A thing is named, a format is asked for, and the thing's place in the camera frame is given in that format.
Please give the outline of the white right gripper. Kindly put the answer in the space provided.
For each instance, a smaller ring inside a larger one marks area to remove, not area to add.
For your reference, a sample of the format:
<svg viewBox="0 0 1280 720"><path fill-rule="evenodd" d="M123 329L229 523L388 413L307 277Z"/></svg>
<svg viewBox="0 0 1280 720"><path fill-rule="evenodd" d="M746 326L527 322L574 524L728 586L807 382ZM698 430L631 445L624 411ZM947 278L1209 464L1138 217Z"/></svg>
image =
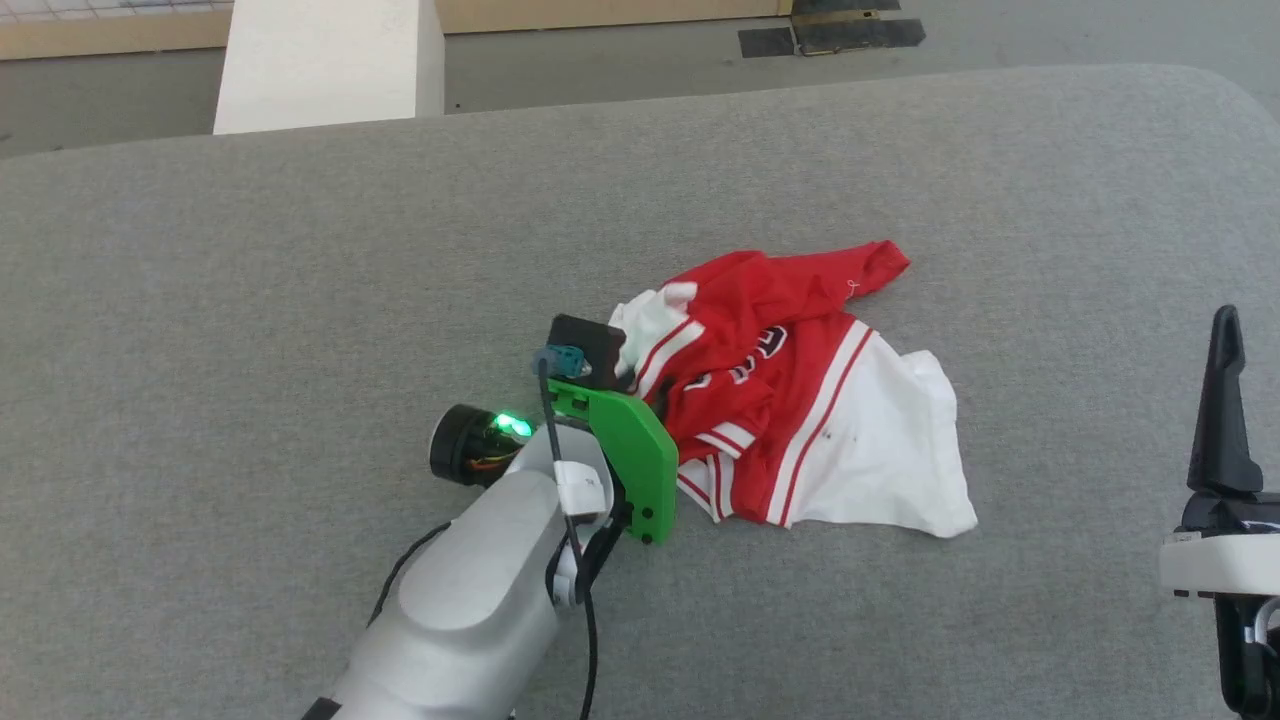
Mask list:
<svg viewBox="0 0 1280 720"><path fill-rule="evenodd" d="M1160 583L1181 593L1279 594L1279 495L1261 492L1240 375L1245 348L1233 305L1213 314L1187 475L1194 493L1160 547ZM1212 492L1261 492L1225 496Z"/></svg>

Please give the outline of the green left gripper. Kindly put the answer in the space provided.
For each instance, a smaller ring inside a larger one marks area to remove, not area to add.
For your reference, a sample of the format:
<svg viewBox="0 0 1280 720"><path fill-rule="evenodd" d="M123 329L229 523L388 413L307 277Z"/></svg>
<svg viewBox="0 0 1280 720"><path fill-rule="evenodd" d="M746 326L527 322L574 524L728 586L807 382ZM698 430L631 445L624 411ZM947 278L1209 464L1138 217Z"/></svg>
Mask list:
<svg viewBox="0 0 1280 720"><path fill-rule="evenodd" d="M550 380L556 413L582 423L599 443L613 510L644 544L663 544L675 525L678 451L658 416L631 395Z"/></svg>

